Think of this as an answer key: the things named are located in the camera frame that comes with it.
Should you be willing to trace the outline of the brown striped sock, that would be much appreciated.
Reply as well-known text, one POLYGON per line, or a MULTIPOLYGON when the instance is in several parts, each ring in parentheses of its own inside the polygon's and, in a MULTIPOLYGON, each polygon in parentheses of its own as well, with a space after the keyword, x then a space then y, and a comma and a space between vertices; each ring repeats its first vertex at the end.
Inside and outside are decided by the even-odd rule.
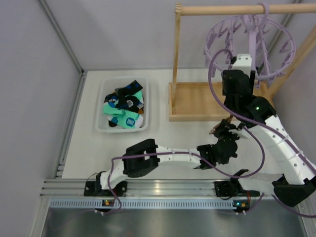
POLYGON ((219 138, 222 134, 225 132, 228 132, 229 130, 233 129, 235 127, 234 124, 232 124, 233 115, 230 114, 228 118, 222 119, 221 122, 217 125, 215 125, 209 132, 209 134, 214 135, 215 137, 219 138))

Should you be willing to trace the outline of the lilac round clip hanger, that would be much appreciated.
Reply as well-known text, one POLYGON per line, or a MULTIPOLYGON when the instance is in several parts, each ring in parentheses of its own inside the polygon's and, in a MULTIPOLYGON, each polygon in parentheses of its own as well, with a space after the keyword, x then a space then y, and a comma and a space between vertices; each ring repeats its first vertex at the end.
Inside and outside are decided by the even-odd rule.
POLYGON ((257 14, 251 15, 235 15, 228 17, 216 25, 214 25, 208 32, 205 40, 203 54, 205 56, 204 65, 208 68, 210 62, 214 56, 211 53, 211 46, 214 44, 216 39, 225 37, 224 46, 225 54, 227 57, 225 59, 225 67, 213 63, 211 72, 212 76, 215 76, 216 71, 222 72, 224 69, 230 69, 232 67, 231 55, 232 56, 247 56, 251 59, 251 70, 255 72, 255 87, 259 88, 259 85, 263 81, 273 82, 276 77, 280 77, 284 74, 285 69, 292 63, 294 56, 296 54, 296 43, 288 31, 288 29, 276 21, 268 18, 271 13, 269 5, 267 3, 261 2, 260 5, 264 9, 263 16, 257 14), (238 53, 235 47, 235 34, 241 28, 244 27, 244 33, 247 35, 247 52, 238 53), (279 32, 284 33, 287 36, 287 40, 279 53, 286 53, 286 57, 283 60, 281 66, 278 69, 272 70, 271 63, 269 61, 269 51, 267 49, 266 41, 264 35, 268 33, 272 28, 278 29, 279 32))

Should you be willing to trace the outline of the green sock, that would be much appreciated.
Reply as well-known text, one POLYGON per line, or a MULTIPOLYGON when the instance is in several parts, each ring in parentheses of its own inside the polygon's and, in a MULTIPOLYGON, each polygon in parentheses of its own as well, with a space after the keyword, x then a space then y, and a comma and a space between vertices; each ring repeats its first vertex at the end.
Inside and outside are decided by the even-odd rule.
MULTIPOLYGON (((103 113, 104 114, 119 115, 119 114, 122 114, 125 111, 128 111, 128 110, 113 108, 113 104, 112 103, 104 103, 103 104, 103 113)), ((142 110, 140 110, 139 114, 143 114, 143 113, 144 113, 144 108, 142 110)))
POLYGON ((144 120, 141 114, 130 111, 119 115, 107 115, 107 119, 124 129, 138 129, 142 126, 144 120))

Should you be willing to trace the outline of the black blue sport sock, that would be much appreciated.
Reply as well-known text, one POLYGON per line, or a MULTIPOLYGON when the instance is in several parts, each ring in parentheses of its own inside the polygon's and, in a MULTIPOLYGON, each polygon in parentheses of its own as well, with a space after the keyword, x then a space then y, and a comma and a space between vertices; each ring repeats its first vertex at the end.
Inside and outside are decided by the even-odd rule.
POLYGON ((112 103, 113 108, 117 109, 126 109, 128 107, 124 94, 118 90, 106 95, 104 103, 112 103))

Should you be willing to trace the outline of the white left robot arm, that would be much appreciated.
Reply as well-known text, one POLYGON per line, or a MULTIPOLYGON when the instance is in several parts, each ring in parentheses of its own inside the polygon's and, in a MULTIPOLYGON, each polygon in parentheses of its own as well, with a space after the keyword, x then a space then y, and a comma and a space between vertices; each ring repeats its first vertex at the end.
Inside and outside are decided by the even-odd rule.
POLYGON ((126 179, 141 178, 159 167, 166 165, 183 166, 190 169, 211 169, 218 164, 227 164, 237 157, 237 140, 232 133, 236 126, 223 119, 211 134, 218 140, 216 144, 197 146, 194 149, 172 149, 156 144, 154 139, 146 139, 126 149, 122 157, 112 159, 108 171, 95 174, 95 180, 87 180, 84 196, 109 197, 123 194, 126 179))

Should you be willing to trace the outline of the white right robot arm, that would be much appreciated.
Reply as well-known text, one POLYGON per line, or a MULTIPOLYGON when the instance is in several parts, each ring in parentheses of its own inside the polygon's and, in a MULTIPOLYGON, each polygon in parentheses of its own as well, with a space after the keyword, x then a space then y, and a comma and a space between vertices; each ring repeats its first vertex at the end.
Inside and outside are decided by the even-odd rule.
POLYGON ((297 147, 273 106, 261 96, 253 95, 254 72, 222 72, 225 106, 243 123, 240 133, 250 131, 275 159, 272 171, 241 178, 245 190, 275 195, 283 204, 295 207, 316 190, 316 166, 297 147))

